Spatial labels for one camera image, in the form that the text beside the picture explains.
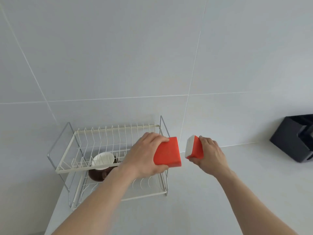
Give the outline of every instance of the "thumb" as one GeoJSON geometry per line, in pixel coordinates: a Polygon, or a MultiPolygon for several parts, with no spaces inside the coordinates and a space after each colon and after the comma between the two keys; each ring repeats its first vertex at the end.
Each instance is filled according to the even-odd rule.
{"type": "Polygon", "coordinates": [[[199,158],[189,158],[190,162],[193,162],[197,166],[200,166],[200,159],[199,158]]]}
{"type": "Polygon", "coordinates": [[[155,174],[162,173],[165,170],[168,170],[168,165],[157,165],[155,169],[155,174]]]}

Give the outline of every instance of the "orange sponge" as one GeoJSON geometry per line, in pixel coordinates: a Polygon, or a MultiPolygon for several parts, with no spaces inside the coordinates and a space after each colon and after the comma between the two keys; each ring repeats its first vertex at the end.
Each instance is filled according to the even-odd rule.
{"type": "Polygon", "coordinates": [[[203,158],[203,148],[200,139],[193,135],[187,139],[185,158],[203,158]]]}
{"type": "Polygon", "coordinates": [[[155,165],[168,165],[169,167],[181,167],[177,137],[169,138],[170,141],[162,142],[155,154],[153,161],[155,165]]]}

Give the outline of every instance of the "dish rack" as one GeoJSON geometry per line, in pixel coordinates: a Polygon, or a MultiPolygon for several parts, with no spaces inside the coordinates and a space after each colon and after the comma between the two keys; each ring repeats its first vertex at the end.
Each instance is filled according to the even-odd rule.
{"type": "MultiPolygon", "coordinates": [[[[73,130],[70,122],[66,123],[47,157],[64,182],[71,209],[75,210],[102,183],[93,181],[88,176],[88,170],[118,166],[145,132],[156,132],[163,135],[161,124],[165,127],[167,133],[165,136],[170,137],[162,116],[160,116],[160,124],[158,125],[155,123],[124,124],[123,126],[84,128],[84,130],[78,129],[76,131],[73,130]],[[116,158],[116,163],[92,163],[96,162],[94,157],[103,152],[112,153],[116,158]]],[[[122,201],[161,194],[167,195],[167,175],[168,170],[149,178],[135,179],[122,201]]]]}

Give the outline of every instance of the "right hand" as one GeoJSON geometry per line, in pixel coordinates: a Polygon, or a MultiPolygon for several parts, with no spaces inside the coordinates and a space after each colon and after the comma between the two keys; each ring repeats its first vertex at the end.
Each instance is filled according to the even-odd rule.
{"type": "Polygon", "coordinates": [[[202,136],[199,139],[202,143],[203,158],[189,158],[189,161],[198,165],[205,173],[214,177],[225,171],[229,171],[226,157],[217,142],[202,136]]]}

